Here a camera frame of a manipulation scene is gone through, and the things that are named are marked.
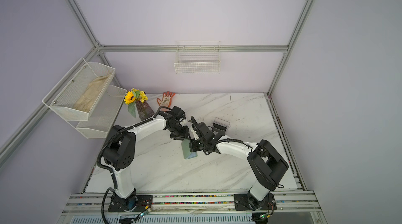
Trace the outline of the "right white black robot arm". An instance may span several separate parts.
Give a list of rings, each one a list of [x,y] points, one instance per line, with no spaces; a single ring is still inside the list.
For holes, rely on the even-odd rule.
[[[191,117],[194,138],[190,140],[191,152],[202,151],[205,155],[213,153],[230,155],[246,160],[255,177],[255,183],[246,194],[245,207],[250,210],[261,210],[272,204],[269,195],[277,188],[289,169],[288,162],[267,140],[246,142],[233,139],[219,132],[214,132],[205,123],[198,123]]]

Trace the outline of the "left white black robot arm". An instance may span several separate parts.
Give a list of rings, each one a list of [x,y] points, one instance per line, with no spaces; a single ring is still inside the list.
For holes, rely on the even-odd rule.
[[[141,206],[129,168],[135,157],[136,142],[165,130],[170,132],[172,139],[187,139],[189,128],[182,125],[185,119],[185,112],[179,107],[174,106],[171,109],[161,106],[153,116],[139,123],[126,127],[115,125],[111,128],[97,156],[96,165],[108,170],[112,177],[112,203],[115,208],[133,211]]]

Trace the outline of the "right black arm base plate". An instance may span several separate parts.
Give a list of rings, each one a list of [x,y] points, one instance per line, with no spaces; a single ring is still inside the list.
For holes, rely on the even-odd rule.
[[[254,198],[251,194],[235,194],[234,196],[234,207],[236,211],[240,210],[277,210],[276,200],[272,193],[268,193],[265,198],[261,201]]]

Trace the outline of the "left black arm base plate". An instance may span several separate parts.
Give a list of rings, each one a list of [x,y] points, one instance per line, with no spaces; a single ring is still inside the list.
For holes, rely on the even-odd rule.
[[[146,207],[151,208],[152,195],[136,195],[123,199],[116,194],[111,197],[108,212],[143,212]]]

